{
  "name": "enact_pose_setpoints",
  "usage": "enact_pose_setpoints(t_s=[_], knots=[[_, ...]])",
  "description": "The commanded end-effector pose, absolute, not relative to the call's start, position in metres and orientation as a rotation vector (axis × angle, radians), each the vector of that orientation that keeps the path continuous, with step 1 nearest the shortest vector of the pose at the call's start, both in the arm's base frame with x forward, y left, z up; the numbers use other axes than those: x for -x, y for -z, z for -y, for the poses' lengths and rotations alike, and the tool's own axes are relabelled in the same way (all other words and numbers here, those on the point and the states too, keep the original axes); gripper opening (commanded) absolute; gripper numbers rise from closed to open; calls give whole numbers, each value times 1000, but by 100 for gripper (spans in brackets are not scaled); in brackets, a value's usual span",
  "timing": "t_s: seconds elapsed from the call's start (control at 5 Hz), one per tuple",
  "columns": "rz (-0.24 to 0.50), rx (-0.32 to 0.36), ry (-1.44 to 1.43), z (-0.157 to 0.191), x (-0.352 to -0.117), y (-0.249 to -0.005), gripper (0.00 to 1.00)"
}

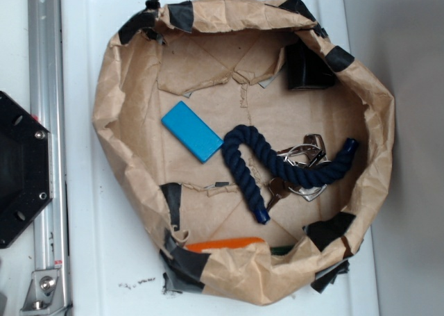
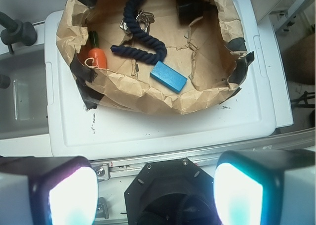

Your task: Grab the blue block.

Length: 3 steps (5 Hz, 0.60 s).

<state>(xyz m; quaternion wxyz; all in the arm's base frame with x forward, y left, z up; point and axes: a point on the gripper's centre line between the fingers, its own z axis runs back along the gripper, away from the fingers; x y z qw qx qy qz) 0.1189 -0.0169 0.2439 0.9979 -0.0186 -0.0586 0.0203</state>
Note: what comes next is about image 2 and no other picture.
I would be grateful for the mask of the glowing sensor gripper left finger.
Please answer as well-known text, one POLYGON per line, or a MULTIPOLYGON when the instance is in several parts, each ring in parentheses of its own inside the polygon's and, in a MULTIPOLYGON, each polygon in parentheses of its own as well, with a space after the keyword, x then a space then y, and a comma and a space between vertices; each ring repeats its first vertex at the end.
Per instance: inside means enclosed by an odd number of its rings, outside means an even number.
POLYGON ((0 158, 2 225, 91 225, 97 202, 97 175, 85 157, 0 158))

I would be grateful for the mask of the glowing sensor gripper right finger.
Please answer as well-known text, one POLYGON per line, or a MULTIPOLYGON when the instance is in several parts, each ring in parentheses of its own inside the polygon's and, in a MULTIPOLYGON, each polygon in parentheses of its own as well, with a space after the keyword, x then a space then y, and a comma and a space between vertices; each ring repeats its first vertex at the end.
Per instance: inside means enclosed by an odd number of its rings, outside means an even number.
POLYGON ((225 151, 217 163, 213 191, 224 225, 314 225, 316 153, 225 151))

